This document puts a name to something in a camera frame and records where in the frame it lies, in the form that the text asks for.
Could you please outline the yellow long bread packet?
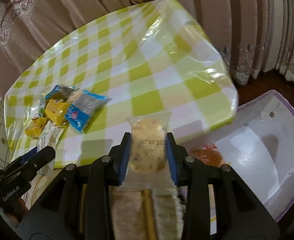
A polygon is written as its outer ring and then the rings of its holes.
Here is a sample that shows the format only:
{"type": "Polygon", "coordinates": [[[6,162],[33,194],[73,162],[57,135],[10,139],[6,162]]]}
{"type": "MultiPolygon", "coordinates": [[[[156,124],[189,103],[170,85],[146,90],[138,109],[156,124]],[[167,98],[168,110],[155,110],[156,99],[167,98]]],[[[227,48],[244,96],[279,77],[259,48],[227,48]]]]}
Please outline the yellow long bread packet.
{"type": "Polygon", "coordinates": [[[28,137],[36,139],[40,136],[41,132],[43,131],[44,127],[48,122],[47,117],[37,117],[31,119],[31,123],[26,127],[25,134],[28,137]]]}

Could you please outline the white macadamia nut packet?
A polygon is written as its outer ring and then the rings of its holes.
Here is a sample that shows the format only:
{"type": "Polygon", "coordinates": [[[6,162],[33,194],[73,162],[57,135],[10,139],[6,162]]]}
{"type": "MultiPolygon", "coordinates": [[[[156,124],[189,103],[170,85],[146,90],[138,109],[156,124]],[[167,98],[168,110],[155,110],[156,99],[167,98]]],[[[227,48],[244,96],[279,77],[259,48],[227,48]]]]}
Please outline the white macadamia nut packet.
{"type": "Polygon", "coordinates": [[[63,131],[64,129],[62,127],[56,126],[53,122],[48,121],[38,138],[37,152],[46,146],[50,146],[55,150],[63,131]]]}

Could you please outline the clear round cookie packet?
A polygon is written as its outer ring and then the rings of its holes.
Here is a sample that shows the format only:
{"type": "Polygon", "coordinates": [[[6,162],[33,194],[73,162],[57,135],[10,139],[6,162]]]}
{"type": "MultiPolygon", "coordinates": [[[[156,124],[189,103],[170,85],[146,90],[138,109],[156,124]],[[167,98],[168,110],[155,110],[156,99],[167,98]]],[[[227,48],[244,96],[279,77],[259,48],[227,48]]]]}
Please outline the clear round cookie packet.
{"type": "Polygon", "coordinates": [[[166,155],[167,125],[172,113],[161,111],[126,119],[131,125],[130,156],[124,190],[173,187],[166,155]]]}

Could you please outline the yellow white wafer packet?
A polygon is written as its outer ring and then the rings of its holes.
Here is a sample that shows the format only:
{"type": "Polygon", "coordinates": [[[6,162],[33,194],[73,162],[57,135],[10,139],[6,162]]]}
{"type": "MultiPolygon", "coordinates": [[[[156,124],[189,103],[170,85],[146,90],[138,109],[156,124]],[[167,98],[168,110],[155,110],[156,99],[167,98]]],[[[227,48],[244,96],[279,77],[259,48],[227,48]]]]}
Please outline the yellow white wafer packet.
{"type": "Polygon", "coordinates": [[[65,115],[69,105],[69,103],[63,100],[50,99],[44,113],[56,126],[61,126],[65,122],[65,115]]]}

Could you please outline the blue sunflower seed packet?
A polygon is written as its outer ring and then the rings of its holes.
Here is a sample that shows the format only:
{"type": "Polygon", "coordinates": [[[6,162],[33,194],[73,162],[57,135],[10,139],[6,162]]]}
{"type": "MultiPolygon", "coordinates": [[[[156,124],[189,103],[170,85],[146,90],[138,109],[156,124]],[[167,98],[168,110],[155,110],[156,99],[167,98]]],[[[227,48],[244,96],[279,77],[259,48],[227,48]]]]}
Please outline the blue sunflower seed packet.
{"type": "Polygon", "coordinates": [[[68,103],[65,119],[78,132],[83,133],[92,117],[104,107],[111,98],[91,93],[85,89],[72,92],[67,99],[68,103]]]}

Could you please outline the orange pastry packet in box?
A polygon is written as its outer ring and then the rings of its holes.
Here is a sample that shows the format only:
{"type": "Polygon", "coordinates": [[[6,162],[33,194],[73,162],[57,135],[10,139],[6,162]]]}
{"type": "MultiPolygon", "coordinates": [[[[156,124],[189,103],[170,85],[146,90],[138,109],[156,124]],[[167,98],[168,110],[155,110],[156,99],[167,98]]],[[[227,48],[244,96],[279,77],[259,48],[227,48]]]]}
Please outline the orange pastry packet in box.
{"type": "Polygon", "coordinates": [[[205,165],[220,167],[227,164],[215,144],[205,144],[202,148],[191,150],[190,154],[205,165]]]}

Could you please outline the striped sofa cushion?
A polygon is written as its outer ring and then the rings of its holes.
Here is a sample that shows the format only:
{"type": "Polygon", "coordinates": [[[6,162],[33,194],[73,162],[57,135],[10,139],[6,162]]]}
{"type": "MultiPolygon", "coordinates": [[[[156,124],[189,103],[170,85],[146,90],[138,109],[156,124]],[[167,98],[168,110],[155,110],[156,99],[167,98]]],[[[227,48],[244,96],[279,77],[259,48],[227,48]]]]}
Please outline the striped sofa cushion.
{"type": "Polygon", "coordinates": [[[186,187],[109,194],[115,239],[181,239],[186,187]]]}

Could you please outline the white storage box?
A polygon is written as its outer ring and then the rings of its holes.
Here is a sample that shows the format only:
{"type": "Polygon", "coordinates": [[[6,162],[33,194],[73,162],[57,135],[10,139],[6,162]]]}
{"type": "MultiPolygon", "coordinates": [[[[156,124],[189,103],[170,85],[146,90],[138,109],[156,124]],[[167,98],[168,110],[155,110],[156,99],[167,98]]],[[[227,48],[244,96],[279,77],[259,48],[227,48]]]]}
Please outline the white storage box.
{"type": "Polygon", "coordinates": [[[216,146],[275,220],[294,203],[294,108],[270,90],[238,108],[234,120],[186,142],[188,152],[216,146]]]}

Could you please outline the green white checkered tablecloth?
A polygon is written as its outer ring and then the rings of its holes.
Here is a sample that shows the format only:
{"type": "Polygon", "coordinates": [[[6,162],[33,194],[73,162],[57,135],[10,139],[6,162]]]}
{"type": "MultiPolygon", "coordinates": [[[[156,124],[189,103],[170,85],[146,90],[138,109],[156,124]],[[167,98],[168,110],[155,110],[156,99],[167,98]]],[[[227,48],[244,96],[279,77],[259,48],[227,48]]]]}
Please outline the green white checkered tablecloth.
{"type": "Polygon", "coordinates": [[[229,124],[238,93],[220,53],[176,0],[111,12],[73,31],[41,55],[4,97],[11,158],[36,146],[25,135],[42,94],[74,86],[109,98],[84,132],[69,127],[56,168],[86,165],[130,131],[127,119],[169,111],[168,129],[182,144],[229,124]]]}

